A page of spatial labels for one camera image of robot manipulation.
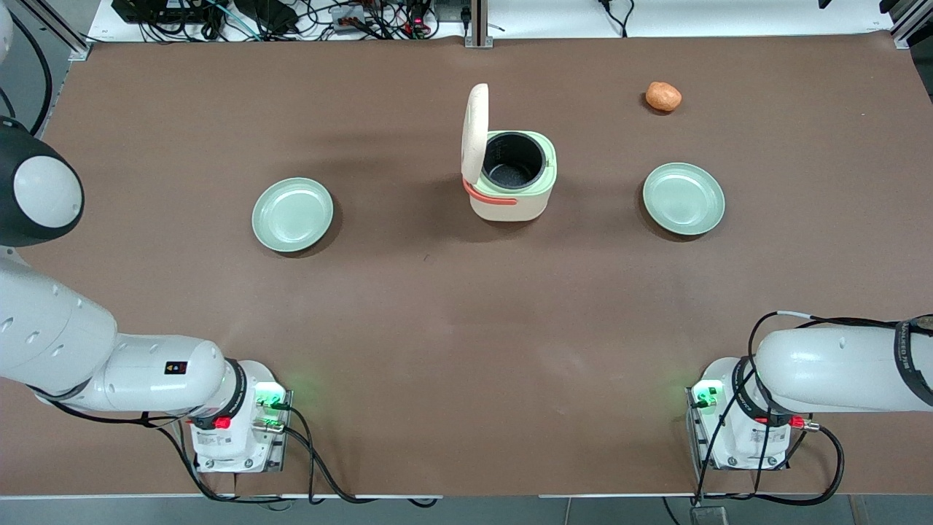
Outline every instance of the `red connector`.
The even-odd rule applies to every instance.
[[[820,428],[819,423],[814,423],[800,416],[791,416],[790,426],[795,429],[801,429],[804,432],[816,432]]]

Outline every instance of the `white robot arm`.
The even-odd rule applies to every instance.
[[[933,372],[930,334],[926,318],[893,329],[827,324],[770,333],[755,372],[747,357],[719,359],[689,390],[695,450],[704,457],[712,442],[715,468],[781,468],[790,429],[805,424],[800,415],[933,411],[922,372]]]
[[[0,4],[0,26],[6,11]],[[31,268],[14,250],[77,226],[75,171],[18,122],[0,117],[0,377],[75,410],[188,417],[205,472],[280,470],[286,392],[258,362],[225,359],[183,335],[127,335],[101,306]]]

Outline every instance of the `rice cooker handle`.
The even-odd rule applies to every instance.
[[[504,205],[504,206],[515,206],[519,203],[518,200],[516,199],[503,199],[500,197],[490,197],[488,195],[483,195],[482,193],[477,192],[476,188],[473,188],[473,185],[467,182],[465,178],[463,179],[463,181],[464,181],[464,189],[466,190],[467,193],[469,193],[469,196],[480,201],[481,203],[486,203],[487,205]]]

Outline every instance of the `plate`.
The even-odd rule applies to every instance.
[[[719,183],[693,164],[658,166],[645,179],[642,197],[651,218],[675,234],[705,234],[726,213],[726,196]]]
[[[334,202],[316,180],[295,177],[272,184],[253,207],[253,233],[266,248],[299,251],[314,244],[334,218]]]

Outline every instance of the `brown table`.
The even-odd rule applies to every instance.
[[[656,79],[684,93],[672,115],[642,103]],[[478,219],[461,187],[482,81],[493,129],[557,148],[532,223]],[[933,107],[884,34],[102,45],[72,68],[47,140],[87,210],[24,258],[123,332],[268,364],[356,493],[690,492],[683,389],[742,354],[758,316],[931,309]],[[727,195],[725,220],[691,242],[638,203],[671,161]],[[337,213],[319,246],[283,256],[250,212],[295,176],[324,183]],[[157,434],[0,389],[3,494],[193,491]],[[843,491],[933,493],[929,415],[819,420],[845,445]],[[762,487],[820,491],[832,458],[808,440]],[[305,465],[295,448],[284,474],[236,489],[301,493]]]

